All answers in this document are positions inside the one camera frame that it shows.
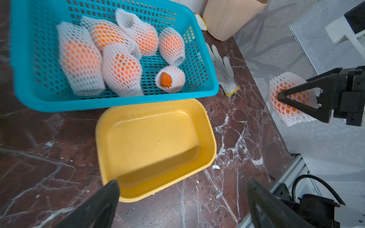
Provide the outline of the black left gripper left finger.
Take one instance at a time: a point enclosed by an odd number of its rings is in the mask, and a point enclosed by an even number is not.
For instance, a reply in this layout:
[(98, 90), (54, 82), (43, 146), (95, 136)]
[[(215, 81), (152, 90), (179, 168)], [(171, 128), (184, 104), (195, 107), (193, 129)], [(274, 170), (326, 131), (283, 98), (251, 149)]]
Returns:
[(64, 220), (57, 228), (110, 228), (120, 197), (117, 180), (111, 180)]

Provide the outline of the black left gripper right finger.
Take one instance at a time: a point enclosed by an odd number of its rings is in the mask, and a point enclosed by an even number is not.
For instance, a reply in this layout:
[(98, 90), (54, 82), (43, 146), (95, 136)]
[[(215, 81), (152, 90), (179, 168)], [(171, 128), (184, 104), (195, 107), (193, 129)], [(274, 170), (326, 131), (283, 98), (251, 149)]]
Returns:
[(274, 228), (313, 227), (254, 179), (248, 182), (247, 197), (252, 222), (256, 228), (265, 228), (268, 225)]

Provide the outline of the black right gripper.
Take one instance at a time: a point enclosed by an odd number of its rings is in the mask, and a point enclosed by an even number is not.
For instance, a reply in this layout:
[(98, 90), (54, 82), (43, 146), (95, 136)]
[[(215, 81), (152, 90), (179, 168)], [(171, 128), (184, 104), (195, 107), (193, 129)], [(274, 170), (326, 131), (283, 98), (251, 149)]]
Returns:
[[(314, 88), (320, 88), (318, 108), (288, 98)], [(347, 125), (362, 126), (365, 119), (365, 67), (335, 68), (279, 92), (277, 99), (323, 123), (329, 123), (333, 117), (344, 119)]]

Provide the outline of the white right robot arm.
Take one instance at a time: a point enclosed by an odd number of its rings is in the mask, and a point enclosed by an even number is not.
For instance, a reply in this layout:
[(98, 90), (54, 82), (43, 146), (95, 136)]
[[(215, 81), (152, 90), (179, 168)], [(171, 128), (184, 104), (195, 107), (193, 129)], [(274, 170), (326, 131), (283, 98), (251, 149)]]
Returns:
[[(365, 54), (365, 4), (361, 3), (325, 27), (331, 41), (350, 41)], [(283, 88), (278, 103), (288, 105), (324, 123), (331, 117), (345, 119), (347, 125), (361, 126), (365, 118), (365, 67), (335, 68), (308, 79), (304, 84)]]

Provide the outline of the yellow plastic tray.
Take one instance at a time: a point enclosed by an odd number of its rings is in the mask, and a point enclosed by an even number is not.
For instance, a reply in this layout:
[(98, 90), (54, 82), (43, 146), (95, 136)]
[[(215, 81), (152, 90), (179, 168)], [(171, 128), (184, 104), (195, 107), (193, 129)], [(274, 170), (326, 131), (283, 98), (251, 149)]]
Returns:
[(116, 180), (124, 203), (168, 188), (216, 158), (213, 129), (197, 99), (109, 108), (95, 134), (102, 182)]

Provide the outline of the grey knit work glove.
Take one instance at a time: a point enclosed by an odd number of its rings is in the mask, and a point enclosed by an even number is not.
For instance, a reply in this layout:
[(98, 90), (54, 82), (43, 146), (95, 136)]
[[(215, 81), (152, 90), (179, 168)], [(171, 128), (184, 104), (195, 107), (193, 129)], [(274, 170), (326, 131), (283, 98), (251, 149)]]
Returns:
[(222, 87), (225, 95), (230, 97), (239, 90), (239, 86), (234, 79), (234, 73), (230, 64), (230, 60), (227, 56), (222, 58), (215, 45), (210, 46), (208, 43), (206, 43), (206, 46), (213, 61), (219, 85)]

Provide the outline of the beige ribbed flower pot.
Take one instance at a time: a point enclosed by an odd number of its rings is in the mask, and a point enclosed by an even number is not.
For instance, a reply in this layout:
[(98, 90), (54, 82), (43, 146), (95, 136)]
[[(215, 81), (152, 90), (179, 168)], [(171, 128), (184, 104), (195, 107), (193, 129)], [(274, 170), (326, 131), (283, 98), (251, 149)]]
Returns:
[(261, 14), (268, 1), (261, 0), (209, 0), (202, 18), (207, 31), (217, 40), (226, 41), (241, 27)]

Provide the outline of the teal plastic basket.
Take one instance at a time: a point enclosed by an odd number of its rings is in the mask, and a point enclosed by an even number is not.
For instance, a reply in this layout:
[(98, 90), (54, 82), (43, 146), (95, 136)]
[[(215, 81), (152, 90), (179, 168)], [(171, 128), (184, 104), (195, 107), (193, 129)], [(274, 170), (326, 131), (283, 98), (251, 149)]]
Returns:
[[(157, 31), (172, 27), (185, 42), (180, 68), (186, 82), (178, 93), (167, 94), (155, 76), (167, 63), (160, 54), (141, 60), (142, 97), (118, 97), (112, 90), (93, 97), (76, 96), (59, 64), (56, 26), (77, 24), (82, 16), (115, 21), (122, 8), (152, 24)], [(12, 1), (10, 9), (10, 64), (14, 93), (27, 107), (39, 112), (65, 112), (122, 105), (211, 97), (219, 85), (203, 33), (193, 12), (171, 1)]]

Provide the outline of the netted orange front middle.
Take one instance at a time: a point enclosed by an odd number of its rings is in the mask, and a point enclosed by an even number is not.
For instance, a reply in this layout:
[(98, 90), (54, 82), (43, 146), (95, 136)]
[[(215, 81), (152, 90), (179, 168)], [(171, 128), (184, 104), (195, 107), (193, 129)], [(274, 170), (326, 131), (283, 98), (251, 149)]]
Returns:
[(106, 85), (119, 97), (144, 95), (142, 66), (121, 43), (111, 43), (103, 49), (102, 76)]

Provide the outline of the small netted orange front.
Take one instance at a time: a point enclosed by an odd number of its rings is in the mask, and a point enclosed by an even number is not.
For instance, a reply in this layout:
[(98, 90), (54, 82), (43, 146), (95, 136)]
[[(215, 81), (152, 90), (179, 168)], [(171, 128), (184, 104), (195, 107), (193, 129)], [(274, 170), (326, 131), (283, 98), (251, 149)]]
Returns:
[(156, 86), (166, 93), (178, 93), (186, 82), (185, 73), (176, 66), (166, 66), (161, 69), (156, 77)]

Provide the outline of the netted orange large left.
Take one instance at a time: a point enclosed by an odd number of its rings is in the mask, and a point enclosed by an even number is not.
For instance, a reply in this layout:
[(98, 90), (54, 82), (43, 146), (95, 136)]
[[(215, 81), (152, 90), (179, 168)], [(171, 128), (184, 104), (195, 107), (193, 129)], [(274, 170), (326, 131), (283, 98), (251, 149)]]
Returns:
[(60, 66), (76, 96), (92, 97), (105, 89), (102, 55), (85, 27), (68, 22), (56, 26)]

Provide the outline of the netted orange right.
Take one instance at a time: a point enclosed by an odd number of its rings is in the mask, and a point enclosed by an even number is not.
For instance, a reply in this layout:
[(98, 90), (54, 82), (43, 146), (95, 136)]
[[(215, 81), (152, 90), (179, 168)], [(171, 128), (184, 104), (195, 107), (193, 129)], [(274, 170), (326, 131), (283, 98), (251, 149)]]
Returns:
[(171, 66), (178, 67), (185, 60), (185, 42), (172, 27), (164, 28), (159, 34), (159, 52)]

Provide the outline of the netted orange back left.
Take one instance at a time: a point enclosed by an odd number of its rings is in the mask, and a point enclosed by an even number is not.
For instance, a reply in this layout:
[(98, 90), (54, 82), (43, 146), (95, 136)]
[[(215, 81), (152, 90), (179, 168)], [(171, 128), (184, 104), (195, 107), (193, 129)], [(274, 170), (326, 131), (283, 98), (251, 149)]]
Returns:
[(121, 43), (137, 59), (142, 58), (138, 44), (118, 25), (107, 20), (93, 19), (87, 16), (81, 18), (80, 25), (89, 31), (93, 42), (100, 52), (103, 52), (104, 48), (109, 44)]

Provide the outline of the netted orange back middle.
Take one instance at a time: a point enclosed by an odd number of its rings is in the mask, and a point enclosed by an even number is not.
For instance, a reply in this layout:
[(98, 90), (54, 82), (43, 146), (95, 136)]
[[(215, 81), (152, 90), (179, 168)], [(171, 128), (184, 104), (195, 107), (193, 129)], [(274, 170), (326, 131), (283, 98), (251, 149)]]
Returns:
[(159, 39), (153, 25), (123, 9), (117, 9), (115, 18), (118, 26), (138, 44), (142, 56), (150, 57), (157, 53)]

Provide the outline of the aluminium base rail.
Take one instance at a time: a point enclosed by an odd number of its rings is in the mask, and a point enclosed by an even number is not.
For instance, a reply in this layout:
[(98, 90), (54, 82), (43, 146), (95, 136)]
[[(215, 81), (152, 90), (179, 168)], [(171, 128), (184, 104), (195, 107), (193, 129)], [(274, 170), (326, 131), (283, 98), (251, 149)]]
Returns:
[[(292, 154), (292, 162), (286, 168), (281, 177), (274, 182), (274, 185), (270, 188), (270, 193), (278, 193), (281, 184), (285, 184), (291, 195), (291, 189), (294, 181), (297, 177), (305, 174), (310, 174), (310, 171), (302, 158), (301, 154)], [(313, 194), (316, 196), (322, 196), (315, 180), (305, 178), (299, 181), (296, 186), (296, 196), (302, 196), (304, 194)]]

